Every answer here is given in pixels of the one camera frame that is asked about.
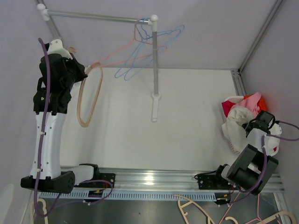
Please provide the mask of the orange t shirt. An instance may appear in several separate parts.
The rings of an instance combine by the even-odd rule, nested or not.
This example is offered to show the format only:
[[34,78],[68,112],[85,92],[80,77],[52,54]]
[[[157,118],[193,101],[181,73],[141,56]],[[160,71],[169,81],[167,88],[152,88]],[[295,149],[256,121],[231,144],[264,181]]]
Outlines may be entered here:
[[[250,98],[251,96],[253,96],[253,94],[251,94],[251,95],[246,95],[246,96],[243,97],[243,99],[246,100],[246,99]],[[257,106],[259,106],[259,108],[260,108],[259,111],[260,111],[260,110],[267,111],[267,105],[266,105],[266,102],[265,102],[265,100],[264,100],[264,98],[263,98],[262,96],[261,96],[260,99],[258,100],[258,102],[257,102]]]

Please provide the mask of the beige wooden hanger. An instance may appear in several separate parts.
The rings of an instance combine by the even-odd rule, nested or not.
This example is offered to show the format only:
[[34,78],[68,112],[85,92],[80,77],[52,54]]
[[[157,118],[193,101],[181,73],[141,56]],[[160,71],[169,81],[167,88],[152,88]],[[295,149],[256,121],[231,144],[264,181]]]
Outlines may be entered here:
[[[97,69],[100,72],[98,82],[97,84],[94,84],[92,86],[93,90],[90,89],[86,91],[86,84],[90,84],[90,82],[92,81],[88,77],[92,72],[96,72]],[[92,121],[104,78],[103,68],[101,67],[101,63],[99,62],[86,67],[85,73],[87,77],[84,78],[83,81],[81,81],[77,101],[77,119],[78,123],[83,128],[87,128]]]

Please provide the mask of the pink t shirt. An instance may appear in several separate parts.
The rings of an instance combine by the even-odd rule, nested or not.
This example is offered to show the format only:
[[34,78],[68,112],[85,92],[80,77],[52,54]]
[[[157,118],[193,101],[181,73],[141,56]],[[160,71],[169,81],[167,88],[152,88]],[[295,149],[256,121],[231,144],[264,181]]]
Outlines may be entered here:
[[258,113],[262,110],[262,105],[260,103],[262,95],[259,92],[256,92],[250,95],[247,98],[244,98],[240,103],[237,103],[235,106],[242,106],[247,108],[250,112],[252,112],[254,118],[258,115]]

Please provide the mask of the cream white t shirt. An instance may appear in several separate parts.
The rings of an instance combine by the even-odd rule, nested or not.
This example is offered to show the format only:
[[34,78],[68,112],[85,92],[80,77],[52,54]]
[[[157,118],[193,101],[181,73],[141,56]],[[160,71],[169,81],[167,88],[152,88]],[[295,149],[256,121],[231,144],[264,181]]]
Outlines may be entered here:
[[252,112],[242,106],[233,108],[226,117],[225,123],[222,125],[222,131],[226,139],[229,141],[231,150],[235,154],[240,154],[245,147],[250,144],[262,151],[262,137],[266,134],[272,134],[280,136],[282,134],[282,128],[279,124],[275,124],[274,121],[270,121],[267,125],[269,130],[264,131],[254,128],[249,135],[246,135],[242,125],[249,123],[254,119]]

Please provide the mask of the magenta t shirt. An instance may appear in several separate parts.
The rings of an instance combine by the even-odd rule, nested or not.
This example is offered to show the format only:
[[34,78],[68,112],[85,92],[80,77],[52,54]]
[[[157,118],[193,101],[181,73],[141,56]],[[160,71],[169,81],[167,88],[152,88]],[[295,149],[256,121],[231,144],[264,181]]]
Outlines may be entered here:
[[229,101],[229,100],[226,100],[224,102],[221,103],[221,106],[222,106],[222,109],[223,109],[223,112],[224,112],[224,115],[225,117],[228,116],[231,108],[235,105],[235,103]]

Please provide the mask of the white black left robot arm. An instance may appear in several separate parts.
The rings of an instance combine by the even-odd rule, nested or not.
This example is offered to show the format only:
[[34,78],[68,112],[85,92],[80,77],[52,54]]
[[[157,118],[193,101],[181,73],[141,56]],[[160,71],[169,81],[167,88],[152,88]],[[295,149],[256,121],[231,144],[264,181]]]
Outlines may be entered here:
[[67,58],[58,53],[42,57],[39,68],[42,77],[33,97],[37,126],[35,157],[29,175],[21,179],[21,187],[68,194],[82,182],[79,171],[86,173],[84,182],[88,186],[96,187],[101,176],[94,172],[93,165],[81,164],[65,171],[60,166],[62,129],[71,90],[75,83],[87,77],[85,68],[75,57]]

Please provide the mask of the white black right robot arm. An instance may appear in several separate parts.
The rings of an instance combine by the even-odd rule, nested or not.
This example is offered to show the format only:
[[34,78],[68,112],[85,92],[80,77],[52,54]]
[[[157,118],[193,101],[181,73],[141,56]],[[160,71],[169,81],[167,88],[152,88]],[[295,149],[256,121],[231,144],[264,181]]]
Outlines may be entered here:
[[230,183],[242,193],[258,195],[278,166],[278,160],[271,156],[275,153],[275,146],[270,142],[274,127],[281,134],[275,116],[264,110],[243,124],[247,142],[231,166],[224,164],[218,167],[213,185],[223,189]]

